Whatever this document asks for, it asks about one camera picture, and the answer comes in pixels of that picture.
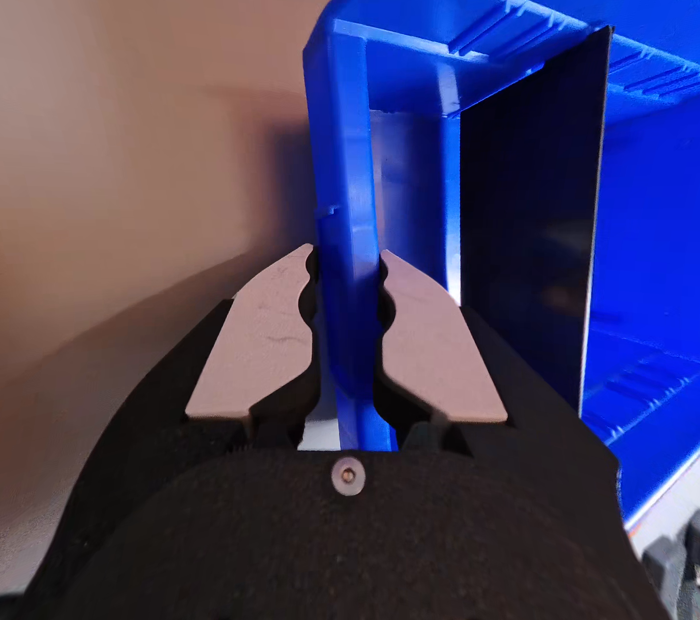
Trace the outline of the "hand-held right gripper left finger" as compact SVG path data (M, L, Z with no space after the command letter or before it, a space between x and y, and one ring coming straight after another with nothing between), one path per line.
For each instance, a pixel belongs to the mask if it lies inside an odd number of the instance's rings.
M302 439L321 394L318 252L310 243L235 295L186 405L189 421L240 423L253 439L274 424Z

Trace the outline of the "black bin divider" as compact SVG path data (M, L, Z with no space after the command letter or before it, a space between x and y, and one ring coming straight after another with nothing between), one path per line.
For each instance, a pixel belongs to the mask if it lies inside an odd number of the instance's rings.
M576 416L614 34L601 27L460 115L461 299Z

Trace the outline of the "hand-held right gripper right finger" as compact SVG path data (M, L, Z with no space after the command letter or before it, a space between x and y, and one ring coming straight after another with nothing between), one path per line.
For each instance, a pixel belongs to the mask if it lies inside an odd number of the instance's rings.
M441 284L380 253L373 400L397 433L414 424L504 424L508 413L459 305Z

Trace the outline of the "blue plastic bin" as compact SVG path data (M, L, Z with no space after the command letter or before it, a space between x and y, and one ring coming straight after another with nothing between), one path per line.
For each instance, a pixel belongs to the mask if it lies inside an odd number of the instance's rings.
M699 457L699 0L331 0L303 64L339 444L389 450L380 251L463 303L461 113L604 26L580 417L619 462L630 530Z

